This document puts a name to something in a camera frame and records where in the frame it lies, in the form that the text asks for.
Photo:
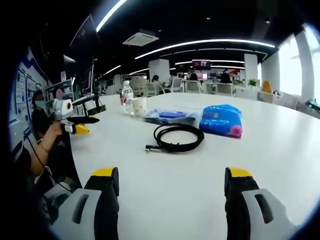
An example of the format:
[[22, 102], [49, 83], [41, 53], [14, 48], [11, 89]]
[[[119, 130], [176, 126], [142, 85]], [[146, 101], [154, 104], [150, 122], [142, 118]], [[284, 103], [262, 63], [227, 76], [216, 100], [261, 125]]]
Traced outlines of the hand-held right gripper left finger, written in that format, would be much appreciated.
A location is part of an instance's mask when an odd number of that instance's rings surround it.
[[59, 240], [117, 240], [119, 171], [101, 168], [74, 191], [57, 184], [48, 192], [49, 228]]

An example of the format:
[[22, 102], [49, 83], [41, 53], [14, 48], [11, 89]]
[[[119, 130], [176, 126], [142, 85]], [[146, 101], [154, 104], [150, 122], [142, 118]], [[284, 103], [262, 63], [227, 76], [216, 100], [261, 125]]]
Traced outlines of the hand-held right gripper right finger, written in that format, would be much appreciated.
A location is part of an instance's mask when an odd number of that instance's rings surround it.
[[224, 196], [228, 240], [289, 240], [300, 228], [288, 218], [285, 205], [259, 188], [245, 169], [225, 168]]

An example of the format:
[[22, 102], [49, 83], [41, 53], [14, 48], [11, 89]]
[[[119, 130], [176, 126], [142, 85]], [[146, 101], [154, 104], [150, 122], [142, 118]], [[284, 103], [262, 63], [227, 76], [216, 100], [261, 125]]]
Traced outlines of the person's left hand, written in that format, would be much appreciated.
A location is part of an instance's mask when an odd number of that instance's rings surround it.
[[46, 131], [43, 139], [54, 141], [58, 136], [61, 136], [64, 131], [64, 125], [60, 121], [53, 122]]

